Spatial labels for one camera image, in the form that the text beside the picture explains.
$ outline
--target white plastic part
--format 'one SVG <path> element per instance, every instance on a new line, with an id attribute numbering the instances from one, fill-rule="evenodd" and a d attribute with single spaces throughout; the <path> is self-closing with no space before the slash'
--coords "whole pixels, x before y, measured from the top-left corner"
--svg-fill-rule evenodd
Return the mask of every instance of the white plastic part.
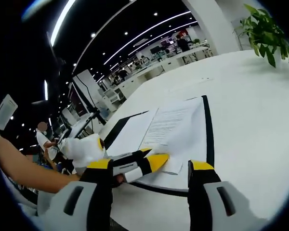
<path id="1" fill-rule="evenodd" d="M 105 157 L 105 148 L 99 145 L 100 136 L 92 134 L 81 140 L 66 138 L 60 145 L 60 151 L 73 160 L 74 167 L 86 167 L 92 161 L 98 161 Z"/>
<path id="2" fill-rule="evenodd" d="M 135 168 L 134 170 L 124 174 L 124 177 L 125 177 L 125 180 L 127 183 L 131 183 L 131 182 L 139 179 L 142 176 L 143 176 L 143 172 L 141 171 L 140 167 Z"/>

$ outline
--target office desk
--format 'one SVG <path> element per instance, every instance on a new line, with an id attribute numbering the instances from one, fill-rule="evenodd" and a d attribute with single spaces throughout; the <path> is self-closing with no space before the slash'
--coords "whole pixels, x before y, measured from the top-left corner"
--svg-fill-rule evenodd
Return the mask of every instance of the office desk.
<path id="1" fill-rule="evenodd" d="M 287 61 L 276 70 L 254 51 L 238 51 L 167 72 L 139 87 L 100 135 L 104 139 L 123 117 L 201 95 L 209 100 L 217 174 L 249 199 L 256 216 L 272 218 L 289 194 Z M 186 169 L 187 163 L 179 175 L 167 176 L 178 189 L 187 188 Z M 152 180 L 165 185 L 164 178 Z M 129 231 L 189 230 L 184 197 L 127 184 L 113 195 L 111 217 Z"/>
<path id="2" fill-rule="evenodd" d="M 94 113 L 89 113 L 87 115 L 84 115 L 81 120 L 77 121 L 77 123 L 72 126 L 72 131 L 68 137 L 77 138 L 77 136 L 86 128 L 90 121 L 93 120 L 93 114 Z"/>
<path id="3" fill-rule="evenodd" d="M 125 98 L 129 98 L 134 93 L 134 91 L 136 91 L 137 88 L 139 88 L 144 82 L 156 77 L 156 75 L 159 75 L 162 72 L 168 72 L 180 66 L 184 66 L 185 64 L 182 60 L 182 57 L 208 49 L 209 48 L 207 47 L 197 47 L 192 50 L 177 54 L 171 58 L 167 58 L 161 62 L 154 62 L 136 72 L 129 79 L 120 83 L 117 87 L 114 88 L 114 90 L 119 89 Z"/>

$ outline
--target white shirt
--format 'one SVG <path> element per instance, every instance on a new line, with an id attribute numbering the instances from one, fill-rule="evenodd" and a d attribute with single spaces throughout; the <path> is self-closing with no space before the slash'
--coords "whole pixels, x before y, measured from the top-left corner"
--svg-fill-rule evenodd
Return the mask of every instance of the white shirt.
<path id="1" fill-rule="evenodd" d="M 37 130 L 37 141 L 39 146 L 43 149 L 43 151 L 45 151 L 44 144 L 50 142 L 50 140 L 46 136 L 44 136 L 44 134 L 41 133 L 39 130 Z M 47 150 L 49 158 L 53 160 L 57 155 L 57 150 L 54 147 L 50 147 Z"/>

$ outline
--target paper sheet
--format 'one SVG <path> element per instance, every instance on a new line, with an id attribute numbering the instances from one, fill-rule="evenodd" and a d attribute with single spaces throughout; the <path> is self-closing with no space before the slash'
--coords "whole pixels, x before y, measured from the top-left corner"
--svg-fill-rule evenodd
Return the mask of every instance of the paper sheet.
<path id="1" fill-rule="evenodd" d="M 152 148 L 148 155 L 168 153 L 162 171 L 178 174 L 186 157 L 206 161 L 206 121 L 201 97 L 173 102 L 132 117 L 108 148 L 108 156 Z"/>
<path id="2" fill-rule="evenodd" d="M 198 99 L 159 108 L 142 141 L 141 148 L 152 148 L 166 144 L 170 133 L 195 110 Z"/>
<path id="3" fill-rule="evenodd" d="M 197 143 L 192 134 L 192 131 L 197 129 L 193 114 L 201 104 L 202 98 L 197 98 L 158 109 L 141 148 L 152 148 L 149 155 L 170 155 L 162 169 L 163 172 L 178 174 L 182 168 L 183 154 Z"/>
<path id="4" fill-rule="evenodd" d="M 117 156 L 139 150 L 144 134 L 156 114 L 156 111 L 157 109 L 131 117 L 117 138 L 107 149 L 107 155 Z"/>

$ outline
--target computer monitor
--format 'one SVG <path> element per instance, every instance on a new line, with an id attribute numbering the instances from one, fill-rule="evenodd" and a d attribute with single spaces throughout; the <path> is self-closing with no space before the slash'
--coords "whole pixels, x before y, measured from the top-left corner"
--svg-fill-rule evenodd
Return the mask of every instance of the computer monitor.
<path id="1" fill-rule="evenodd" d="M 152 48 L 150 51 L 152 54 L 155 54 L 155 53 L 158 53 L 160 51 L 160 49 L 161 49 L 160 46 L 156 46 L 156 47 Z"/>

